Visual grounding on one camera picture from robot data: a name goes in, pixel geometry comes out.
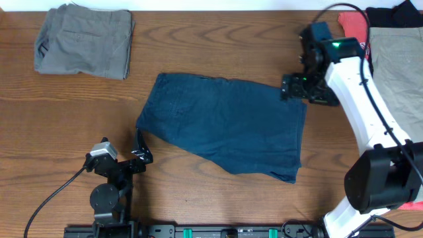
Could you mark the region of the dark blue shorts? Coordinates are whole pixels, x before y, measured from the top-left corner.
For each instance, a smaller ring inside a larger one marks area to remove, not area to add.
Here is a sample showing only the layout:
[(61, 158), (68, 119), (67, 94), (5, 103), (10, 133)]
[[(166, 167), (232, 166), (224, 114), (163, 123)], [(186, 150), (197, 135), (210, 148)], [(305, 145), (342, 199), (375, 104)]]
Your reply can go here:
[(295, 183), (307, 106), (275, 87), (161, 73), (136, 126), (231, 174), (260, 173)]

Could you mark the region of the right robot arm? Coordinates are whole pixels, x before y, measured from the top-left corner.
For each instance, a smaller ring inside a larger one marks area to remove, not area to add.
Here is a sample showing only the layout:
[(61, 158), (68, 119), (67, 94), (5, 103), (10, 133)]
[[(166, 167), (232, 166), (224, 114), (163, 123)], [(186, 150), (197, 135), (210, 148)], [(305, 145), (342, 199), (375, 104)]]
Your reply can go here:
[(282, 98), (341, 106), (360, 154), (344, 177), (345, 197), (313, 228), (313, 236), (385, 237), (386, 231), (369, 224), (421, 193), (422, 144), (393, 118), (355, 38), (334, 39), (325, 22), (312, 22), (299, 38), (304, 70), (283, 76)]

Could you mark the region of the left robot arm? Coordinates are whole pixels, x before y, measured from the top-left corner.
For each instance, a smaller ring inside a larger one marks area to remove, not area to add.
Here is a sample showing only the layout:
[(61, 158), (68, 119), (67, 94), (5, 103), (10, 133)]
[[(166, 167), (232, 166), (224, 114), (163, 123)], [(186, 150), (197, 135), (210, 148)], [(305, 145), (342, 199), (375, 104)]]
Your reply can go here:
[(146, 165), (153, 162), (153, 155), (144, 141), (140, 129), (135, 131), (133, 159), (119, 162), (118, 152), (107, 138), (93, 146), (86, 154), (83, 165), (87, 172), (107, 178), (90, 195), (94, 210), (94, 237), (141, 237), (139, 222), (131, 219), (133, 175), (146, 171)]

